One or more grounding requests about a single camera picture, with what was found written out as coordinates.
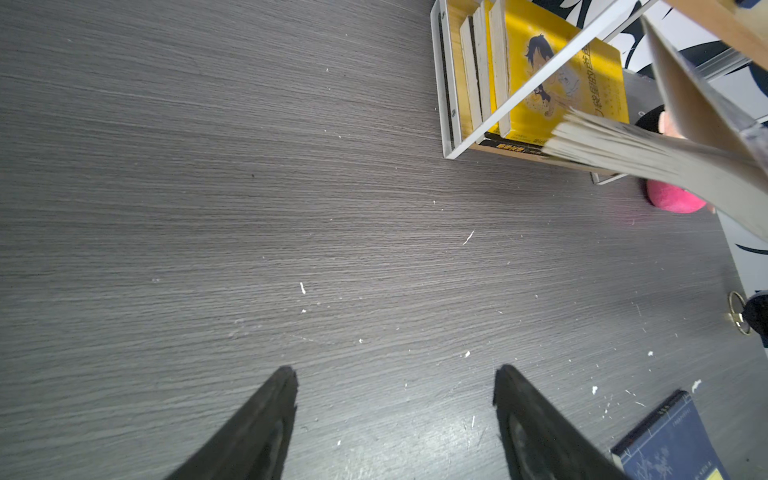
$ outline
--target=metal ring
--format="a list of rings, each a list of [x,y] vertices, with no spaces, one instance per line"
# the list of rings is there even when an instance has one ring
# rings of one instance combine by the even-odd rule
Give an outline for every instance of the metal ring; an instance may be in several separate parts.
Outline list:
[[[738,292],[731,292],[728,293],[728,308],[730,309],[730,318],[733,321],[733,324],[736,326],[737,329],[743,334],[743,335],[750,335],[752,333],[752,327],[749,323],[746,324],[746,330],[742,327],[742,325],[746,322],[744,322],[744,317],[741,316],[741,312],[736,313],[736,310],[733,308],[733,298],[736,297],[739,299],[739,302],[741,303],[741,309],[744,310],[744,307],[746,306],[746,302],[744,301],[744,297],[741,296]]]

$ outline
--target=pink object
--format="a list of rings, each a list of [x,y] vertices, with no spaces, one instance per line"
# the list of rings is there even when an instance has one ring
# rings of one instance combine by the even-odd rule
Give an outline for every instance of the pink object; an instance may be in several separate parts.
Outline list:
[[[707,204],[691,192],[664,182],[649,180],[647,183],[650,202],[662,210],[676,214],[691,214]]]

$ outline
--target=open book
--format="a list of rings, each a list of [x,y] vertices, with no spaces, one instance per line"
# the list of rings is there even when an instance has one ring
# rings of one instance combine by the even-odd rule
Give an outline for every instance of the open book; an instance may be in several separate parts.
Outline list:
[[[685,139],[572,111],[544,152],[690,190],[768,240],[768,129],[698,76],[643,19],[667,111]]]

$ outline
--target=wood grain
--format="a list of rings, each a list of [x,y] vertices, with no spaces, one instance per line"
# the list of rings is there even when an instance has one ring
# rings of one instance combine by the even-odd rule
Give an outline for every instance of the wood grain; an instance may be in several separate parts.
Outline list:
[[[702,379],[762,478],[717,219],[441,159],[430,8],[0,3],[0,478],[161,478],[281,364],[284,478],[505,478],[504,362],[602,451]]]

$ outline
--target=pink plush toy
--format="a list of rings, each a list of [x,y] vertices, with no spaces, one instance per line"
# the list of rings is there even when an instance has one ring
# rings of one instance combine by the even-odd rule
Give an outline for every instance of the pink plush toy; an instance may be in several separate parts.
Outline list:
[[[666,111],[661,112],[659,116],[659,133],[671,137],[684,138],[677,130],[672,117],[667,115]],[[648,180],[647,188],[650,202],[654,206],[668,212],[691,214],[701,210],[701,207],[707,204],[706,201],[701,200],[691,192],[657,180]]]

